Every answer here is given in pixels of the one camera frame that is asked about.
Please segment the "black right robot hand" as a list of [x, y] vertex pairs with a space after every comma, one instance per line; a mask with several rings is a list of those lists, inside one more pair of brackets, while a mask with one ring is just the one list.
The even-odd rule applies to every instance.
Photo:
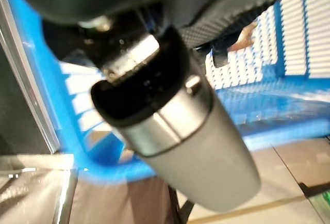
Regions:
[[256, 165], [197, 62], [277, 0], [25, 0], [55, 58], [96, 68], [90, 94], [130, 149], [191, 201], [217, 212], [260, 189]]

